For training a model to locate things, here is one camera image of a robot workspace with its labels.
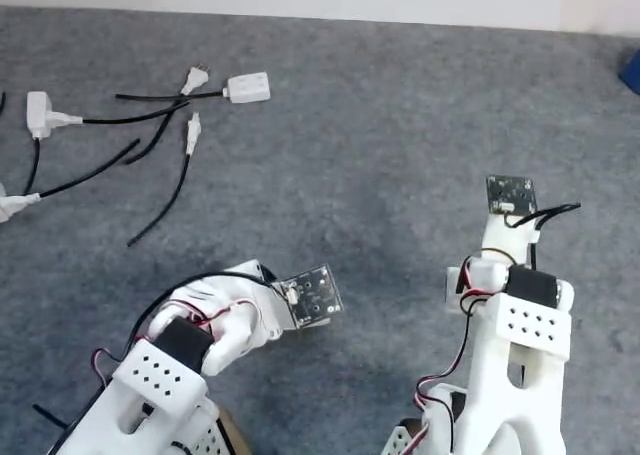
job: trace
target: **white adapter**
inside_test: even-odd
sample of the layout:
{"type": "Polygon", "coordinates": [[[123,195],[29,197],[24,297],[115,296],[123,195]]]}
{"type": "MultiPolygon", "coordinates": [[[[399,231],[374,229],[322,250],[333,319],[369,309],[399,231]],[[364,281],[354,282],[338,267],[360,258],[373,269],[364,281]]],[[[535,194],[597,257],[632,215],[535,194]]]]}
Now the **white adapter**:
{"type": "Polygon", "coordinates": [[[222,95],[231,103],[262,102],[271,98],[267,72],[250,73],[230,78],[222,95]]]}
{"type": "Polygon", "coordinates": [[[82,117],[53,112],[46,92],[27,94],[27,127],[34,139],[47,138],[52,129],[65,125],[82,125],[82,117]]]}
{"type": "Polygon", "coordinates": [[[39,201],[40,195],[37,193],[7,197],[7,192],[0,183],[0,223],[8,221],[14,214],[39,201]]]}

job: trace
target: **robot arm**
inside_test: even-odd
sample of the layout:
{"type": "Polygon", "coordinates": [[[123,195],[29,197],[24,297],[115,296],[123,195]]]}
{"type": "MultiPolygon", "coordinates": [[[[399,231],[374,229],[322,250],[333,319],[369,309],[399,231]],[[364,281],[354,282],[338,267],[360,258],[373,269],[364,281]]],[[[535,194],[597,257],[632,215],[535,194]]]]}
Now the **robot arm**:
{"type": "Polygon", "coordinates": [[[328,266],[285,281],[267,275],[252,260],[174,290],[49,455],[250,454],[230,440],[203,377],[342,310],[328,266]]]}
{"type": "Polygon", "coordinates": [[[487,193],[482,248],[461,267],[447,269],[447,310],[467,314],[465,333],[475,315],[468,387],[440,383],[426,394],[420,390],[455,370],[465,334],[450,369],[418,384],[422,428],[397,426],[383,455],[566,453],[560,412],[574,292],[568,282],[536,271],[529,254],[535,253],[542,225],[579,204],[538,210],[533,182],[526,178],[490,176],[487,193]],[[523,367],[521,387],[507,376],[512,363],[523,367]]]}

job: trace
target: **gray carpet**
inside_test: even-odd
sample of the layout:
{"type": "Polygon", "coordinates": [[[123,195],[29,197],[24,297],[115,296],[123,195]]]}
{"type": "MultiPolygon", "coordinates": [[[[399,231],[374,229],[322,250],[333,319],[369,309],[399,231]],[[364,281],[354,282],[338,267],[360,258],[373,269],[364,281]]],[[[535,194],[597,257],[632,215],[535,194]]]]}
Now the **gray carpet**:
{"type": "MultiPolygon", "coordinates": [[[[22,189],[25,95],[116,117],[159,108],[194,63],[211,89],[267,70],[273,99],[197,104],[203,136],[169,217],[125,247],[176,183],[189,113],[153,154],[0,226],[0,453],[44,454],[97,387],[89,356],[119,350],[164,288],[257,257],[280,276],[329,262],[347,313],[289,334],[209,381],[257,454],[376,455],[417,412],[415,380],[444,368],[463,320],[443,277],[478,247],[489,172],[534,177],[540,205],[582,200],[545,227],[539,266],[574,306],[563,432],[570,454],[640,453],[636,263],[640,98],[615,73],[638,40],[365,22],[0,9],[0,180],[22,189]]],[[[99,164],[158,122],[68,127],[36,189],[99,164]]],[[[452,377],[465,383],[468,363],[452,377]]]]}

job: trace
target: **wire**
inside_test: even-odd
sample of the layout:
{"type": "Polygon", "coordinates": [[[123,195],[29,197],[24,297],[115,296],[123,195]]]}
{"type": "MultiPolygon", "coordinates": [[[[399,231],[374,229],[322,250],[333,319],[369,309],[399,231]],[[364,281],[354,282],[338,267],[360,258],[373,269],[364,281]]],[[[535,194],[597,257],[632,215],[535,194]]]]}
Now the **wire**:
{"type": "Polygon", "coordinates": [[[100,354],[106,354],[111,360],[113,360],[114,362],[118,362],[118,363],[122,363],[122,359],[119,359],[117,357],[115,357],[109,350],[107,350],[106,348],[96,348],[93,351],[93,354],[91,355],[91,368],[93,369],[93,371],[96,373],[96,375],[98,376],[98,378],[100,379],[100,382],[102,382],[102,386],[106,388],[107,386],[107,379],[105,378],[105,376],[102,374],[102,371],[100,370],[100,367],[98,367],[98,358],[100,357],[100,354]]]}
{"type": "Polygon", "coordinates": [[[164,206],[162,210],[160,210],[160,213],[156,216],[156,218],[151,220],[151,222],[149,222],[149,224],[144,227],[140,231],[140,233],[138,233],[135,237],[127,242],[127,247],[131,248],[136,243],[138,243],[142,239],[142,237],[149,233],[158,223],[160,223],[165,215],[169,213],[169,210],[171,210],[173,204],[176,203],[176,200],[178,200],[178,196],[180,195],[180,191],[182,190],[182,186],[184,185],[184,180],[187,177],[187,170],[189,170],[190,161],[191,155],[185,155],[184,162],[182,164],[182,172],[180,173],[180,180],[178,181],[178,185],[176,185],[176,188],[171,195],[171,199],[169,199],[169,202],[164,206]]]}
{"type": "Polygon", "coordinates": [[[174,440],[173,442],[171,442],[171,446],[179,448],[180,450],[182,450],[185,453],[185,455],[193,455],[193,452],[191,452],[191,450],[189,450],[189,447],[187,447],[182,442],[178,442],[177,440],[174,440]]]}
{"type": "Polygon", "coordinates": [[[34,403],[33,405],[31,405],[31,408],[33,408],[36,412],[38,412],[38,414],[46,418],[49,422],[53,423],[56,427],[60,427],[63,430],[66,430],[67,427],[69,426],[68,423],[63,422],[58,417],[56,417],[53,413],[51,413],[49,410],[42,407],[41,405],[38,405],[37,403],[34,403]]]}
{"type": "Polygon", "coordinates": [[[416,449],[416,447],[420,445],[420,442],[422,442],[422,440],[424,439],[424,437],[427,435],[428,432],[429,432],[429,425],[425,425],[424,427],[422,427],[422,429],[418,433],[416,433],[415,437],[411,439],[411,441],[404,448],[404,450],[400,452],[400,455],[410,455],[416,449]]]}
{"type": "Polygon", "coordinates": [[[176,110],[186,107],[187,105],[189,105],[189,102],[184,101],[178,105],[172,105],[163,110],[158,110],[157,112],[147,113],[146,115],[140,115],[138,117],[131,117],[131,118],[116,118],[113,120],[103,120],[99,118],[83,118],[82,123],[85,125],[124,125],[127,123],[144,122],[145,120],[151,120],[153,118],[161,117],[162,115],[166,115],[167,113],[173,113],[176,110]]]}
{"type": "Polygon", "coordinates": [[[135,139],[133,142],[131,142],[129,145],[127,145],[124,149],[122,149],[120,152],[118,152],[118,154],[115,157],[113,157],[111,160],[107,161],[103,165],[100,165],[98,168],[96,168],[92,172],[89,172],[88,174],[83,175],[80,178],[76,178],[75,180],[67,182],[67,183],[65,183],[63,185],[60,185],[59,187],[52,188],[51,190],[47,190],[46,192],[41,192],[40,193],[40,198],[50,197],[51,195],[55,195],[56,193],[64,192],[65,190],[68,190],[68,189],[73,188],[73,187],[75,187],[77,185],[80,185],[81,183],[84,183],[84,182],[86,182],[88,180],[91,180],[93,177],[95,177],[97,175],[100,175],[102,172],[104,172],[105,170],[111,168],[116,163],[118,163],[118,161],[122,157],[124,157],[127,153],[129,153],[131,150],[133,150],[133,148],[136,145],[138,145],[139,143],[140,143],[140,139],[139,138],[135,139]]]}
{"type": "Polygon", "coordinates": [[[222,91],[218,90],[215,92],[205,92],[205,93],[197,93],[193,95],[168,95],[161,97],[153,97],[148,95],[127,95],[124,93],[116,93],[116,98],[119,100],[132,100],[135,102],[173,102],[173,101],[189,101],[189,100],[200,100],[203,98],[216,98],[222,97],[222,91]]]}
{"type": "Polygon", "coordinates": [[[33,188],[33,182],[36,179],[36,173],[38,173],[38,164],[40,163],[40,139],[33,139],[33,164],[31,165],[31,173],[27,179],[27,184],[22,191],[22,195],[29,195],[33,188]]]}
{"type": "Polygon", "coordinates": [[[103,391],[104,391],[104,387],[100,386],[100,388],[96,391],[96,393],[93,394],[93,396],[89,399],[86,405],[82,407],[80,414],[73,420],[73,422],[67,425],[67,428],[65,428],[64,432],[62,432],[60,437],[58,437],[58,440],[56,440],[56,442],[53,444],[51,449],[47,452],[47,455],[56,455],[60,451],[60,449],[62,448],[64,443],[68,440],[68,438],[71,436],[71,434],[76,429],[78,424],[82,421],[82,419],[89,412],[89,410],[91,410],[91,407],[96,402],[96,400],[98,400],[100,395],[102,395],[103,391]]]}
{"type": "Polygon", "coordinates": [[[542,210],[538,210],[537,212],[531,213],[525,217],[522,217],[521,219],[519,219],[517,222],[513,224],[509,223],[509,220],[508,220],[509,214],[505,213],[504,224],[509,228],[518,228],[519,226],[524,225],[525,223],[529,223],[531,220],[535,220],[544,215],[551,215],[551,218],[553,218],[556,215],[559,215],[561,213],[570,212],[571,210],[580,208],[580,206],[581,204],[577,202],[577,203],[564,203],[562,205],[558,205],[557,207],[545,208],[542,210]]]}
{"type": "Polygon", "coordinates": [[[426,383],[430,383],[430,382],[434,382],[436,380],[442,379],[442,378],[446,378],[449,375],[451,375],[457,368],[458,365],[460,364],[460,361],[462,360],[462,355],[464,354],[465,348],[467,346],[467,342],[469,340],[469,328],[471,325],[471,317],[473,317],[473,307],[480,302],[486,302],[486,300],[484,299],[477,299],[474,300],[473,302],[471,302],[471,305],[469,306],[469,310],[465,312],[465,314],[467,315],[467,320],[465,322],[465,327],[464,327],[464,335],[462,337],[462,343],[460,344],[460,348],[458,349],[458,354],[456,355],[456,357],[454,358],[453,362],[451,363],[451,365],[449,365],[449,368],[447,368],[444,372],[440,373],[439,375],[427,375],[425,377],[422,377],[420,380],[418,380],[418,383],[416,384],[416,393],[414,396],[414,401],[416,401],[416,397],[417,397],[417,401],[419,403],[417,403],[416,405],[418,405],[418,408],[422,408],[424,409],[424,402],[425,401],[431,401],[431,402],[436,402],[439,403],[441,405],[443,405],[446,410],[447,413],[449,415],[449,422],[450,422],[450,452],[453,453],[453,446],[454,446],[454,424],[455,421],[453,419],[453,412],[451,411],[451,408],[449,408],[449,405],[447,405],[447,403],[445,403],[443,400],[440,400],[439,398],[436,397],[432,397],[429,394],[426,394],[422,391],[422,386],[426,383]]]}
{"type": "MultiPolygon", "coordinates": [[[[171,108],[178,107],[179,105],[180,105],[180,101],[176,100],[171,106],[171,108]]],[[[166,131],[167,127],[169,126],[169,122],[171,122],[171,119],[173,118],[173,115],[175,113],[176,113],[175,111],[167,113],[162,119],[162,123],[158,127],[158,130],[156,130],[156,134],[153,136],[149,144],[146,147],[144,147],[142,150],[140,150],[138,153],[136,153],[135,155],[127,158],[123,163],[125,165],[131,165],[132,163],[135,163],[138,160],[142,160],[144,157],[149,155],[149,153],[151,153],[151,151],[156,147],[156,145],[158,145],[158,142],[162,138],[162,135],[166,131]]]]}

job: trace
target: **white bracket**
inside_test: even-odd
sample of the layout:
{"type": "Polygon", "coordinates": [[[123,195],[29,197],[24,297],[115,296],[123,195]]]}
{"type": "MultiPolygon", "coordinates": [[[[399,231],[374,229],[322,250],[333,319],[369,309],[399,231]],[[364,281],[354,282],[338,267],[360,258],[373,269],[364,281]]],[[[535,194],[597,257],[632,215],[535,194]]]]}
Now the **white bracket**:
{"type": "Polygon", "coordinates": [[[566,454],[560,413],[573,289],[566,282],[561,287],[565,299],[557,310],[505,293],[478,308],[480,321],[455,455],[484,455],[504,424],[517,432],[524,455],[566,454]],[[512,348],[519,348],[518,362],[525,367],[522,388],[507,377],[512,348]]]}

